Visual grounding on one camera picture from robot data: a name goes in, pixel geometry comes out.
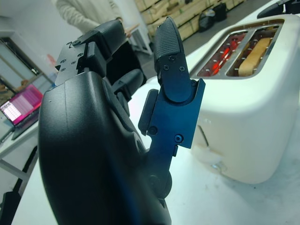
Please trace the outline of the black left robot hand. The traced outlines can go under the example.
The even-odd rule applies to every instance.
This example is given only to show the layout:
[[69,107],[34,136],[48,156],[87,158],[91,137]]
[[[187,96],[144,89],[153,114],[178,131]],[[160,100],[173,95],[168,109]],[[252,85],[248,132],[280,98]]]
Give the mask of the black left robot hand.
[[62,48],[55,86],[39,110],[38,152],[45,192],[60,225],[169,225],[165,198],[179,146],[191,148],[204,80],[189,76],[171,17],[157,28],[149,91],[135,127],[128,101],[143,79],[114,85],[106,65],[125,40],[120,21],[103,23]]

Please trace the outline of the person's left hand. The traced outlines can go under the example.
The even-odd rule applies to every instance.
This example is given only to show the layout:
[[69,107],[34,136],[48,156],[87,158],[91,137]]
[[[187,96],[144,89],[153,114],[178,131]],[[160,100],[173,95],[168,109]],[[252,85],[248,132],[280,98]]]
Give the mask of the person's left hand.
[[125,35],[127,38],[131,37],[131,33],[139,27],[139,23],[137,24],[134,24],[132,26],[129,26],[129,27],[126,27],[123,20],[121,18],[118,18],[118,20],[121,22],[122,26],[123,26],[123,29],[124,29],[124,32],[125,32]]

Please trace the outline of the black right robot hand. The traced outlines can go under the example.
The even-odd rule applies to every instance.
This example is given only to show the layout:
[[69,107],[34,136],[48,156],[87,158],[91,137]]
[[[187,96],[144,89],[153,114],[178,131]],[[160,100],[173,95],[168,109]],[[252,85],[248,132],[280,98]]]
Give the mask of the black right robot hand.
[[257,19],[265,18],[274,15],[284,14],[299,14],[300,13],[300,1],[299,0],[279,0],[276,3],[270,5],[257,15]]

